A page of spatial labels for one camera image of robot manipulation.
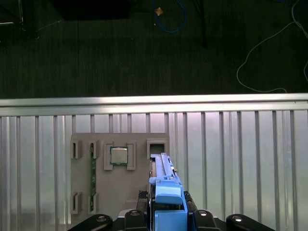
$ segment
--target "screw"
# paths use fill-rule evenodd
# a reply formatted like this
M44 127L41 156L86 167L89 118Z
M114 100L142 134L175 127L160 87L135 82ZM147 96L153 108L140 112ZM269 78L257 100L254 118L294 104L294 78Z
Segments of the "screw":
M232 219L237 221L237 222L241 222L242 221L242 218L238 217L238 216L234 216L234 217L232 217Z
M104 222L104 221L106 221L107 219L105 218L105 216L99 216L96 220L97 220L98 222Z
M199 211L199 214L200 214L201 216L203 216L203 217L206 216L206 212L205 212L204 210L200 210L200 211Z
M130 214L131 214L132 216L138 216L138 215L139 215L139 212L138 212L137 210L132 210L132 211L130 212Z

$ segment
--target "aluminum wall panel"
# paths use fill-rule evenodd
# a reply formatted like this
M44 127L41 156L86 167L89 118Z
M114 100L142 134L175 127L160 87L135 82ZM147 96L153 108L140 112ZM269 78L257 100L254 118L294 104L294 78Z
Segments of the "aluminum wall panel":
M74 115L70 109L57 114L63 112L57 106L1 108L0 231L67 230L75 132L167 132L173 164L199 208L221 219L244 213L276 230L306 230L308 104L303 99L294 104L291 98L234 99L228 105L195 100L182 107L187 111L179 111L179 104L169 104L169 111L159 103L130 104L128 114L125 105L115 106L115 114L97 105Z

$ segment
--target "green circuit board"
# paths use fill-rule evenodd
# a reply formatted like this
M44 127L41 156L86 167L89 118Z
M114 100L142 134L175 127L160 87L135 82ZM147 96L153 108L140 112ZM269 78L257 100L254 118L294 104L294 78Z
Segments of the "green circuit board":
M96 159L94 158L94 144L90 145L90 211L94 209L94 196L96 194Z

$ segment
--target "white cable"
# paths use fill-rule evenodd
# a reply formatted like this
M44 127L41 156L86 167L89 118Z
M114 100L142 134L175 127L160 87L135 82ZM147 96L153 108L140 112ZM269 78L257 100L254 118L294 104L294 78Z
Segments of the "white cable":
M306 65L304 66L304 76L305 76L305 78L306 78L306 80L307 80L307 82L308 82L308 77L307 77L307 74L306 74L306 68L307 68L307 66L308 66L308 60L307 60Z
M308 33L305 31L305 29L303 28L303 26L295 19L294 17L294 7L298 4L299 0L296 1L296 3L292 6L292 18L293 18L293 21L296 23L296 25L301 28L301 30L304 32L304 35L306 36L306 38L308 38Z
M49 26L52 26L52 25L54 25L54 24L57 24L57 23L59 23L59 22L61 22L61 21L62 21L62 19L59 20L59 21L57 21L57 22L50 23L50 24L48 24L48 25L46 25L46 26L43 26L43 27L37 29L37 31L40 31L40 30L42 30L42 29L45 29L45 28L47 28L47 27L49 27Z
M295 22L289 23L289 24L286 25L283 29L281 29L280 31L278 31L276 34L274 34L274 35L272 35L272 36L270 36L270 37L264 39L263 41L261 41L260 43L258 43L257 45L255 45L255 46L253 47L253 49L250 50L250 52L249 52L248 55L246 56L245 62L243 62L243 64L240 65L240 67L237 69L237 72L236 72L237 81L238 81L242 86L244 86L244 87L246 87L246 88L248 88L248 89L250 89L250 90L254 90L254 91L256 91L256 92L261 92L261 93L268 93L268 92L272 92L272 91L275 91L275 90L283 90L285 93L287 93L286 89L284 89L284 88L275 88L275 89L273 89L273 90L256 90L256 89L254 89L254 88L251 88L251 87L245 85L244 83L242 83L242 82L240 81L240 79L239 79L239 71L240 71L240 69L247 63L247 60L248 60L248 58L249 58L251 52L252 52L255 48L257 48L258 46L260 46L262 43L266 42L267 40L271 39L272 37L275 37L276 35L280 34L280 33L283 32L289 25L292 25L293 23L295 23Z
M258 46L260 46L262 43L266 42L267 40L271 39L272 37L275 37L275 36L278 35L279 33L283 32L289 25L292 25L293 23L295 23L299 28L301 28L302 31L304 32L304 35L308 38L308 33L304 30L304 28L302 27L302 25L301 25L301 24L295 19L295 17L294 17L294 7L298 4L298 2L299 2L299 0L296 1L296 3L292 6L292 9L291 9L293 22L291 22L291 23L289 23L288 25L286 25L283 29L281 29L280 31L278 31L276 34L274 34L274 35L272 35L272 36L270 36L270 37L264 39L264 40L261 41L260 43L258 43L258 44L257 44L256 46L254 46L254 47L250 50L250 52L247 54L245 62L244 62L242 65L240 65L240 67L237 69L237 72L236 72L237 81L238 81L242 86L244 86L244 87L246 87L246 88L248 88L248 89L250 89L250 90L253 90L253 91L256 91L256 92L261 92L261 93L268 93L268 92L272 92L272 91L276 91L276 90L283 90L285 93L287 93L286 89L284 89L284 88L275 88L275 89L272 89L272 90L257 90L257 89L251 88L251 87L245 85L244 83L242 83L242 82L240 81L240 79L239 79L239 71L240 71L240 69L247 63L248 57L250 56L251 52L252 52L255 48L257 48ZM307 65L308 65L308 61L307 61L306 65L305 65L305 67L304 67L304 75L305 75L306 80L308 81L308 77L307 77L307 75L306 75L306 67L307 67Z

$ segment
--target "empty socket slot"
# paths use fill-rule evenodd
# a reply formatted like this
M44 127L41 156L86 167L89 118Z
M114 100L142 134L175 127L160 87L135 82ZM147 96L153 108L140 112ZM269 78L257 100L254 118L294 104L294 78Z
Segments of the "empty socket slot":
M81 141L71 141L71 158L79 159L81 157Z
M78 214L81 211L82 208L82 194L81 192L76 192L72 195L72 199L71 199L71 213L72 214Z
M163 143L151 143L150 154L161 154L165 152L165 145Z

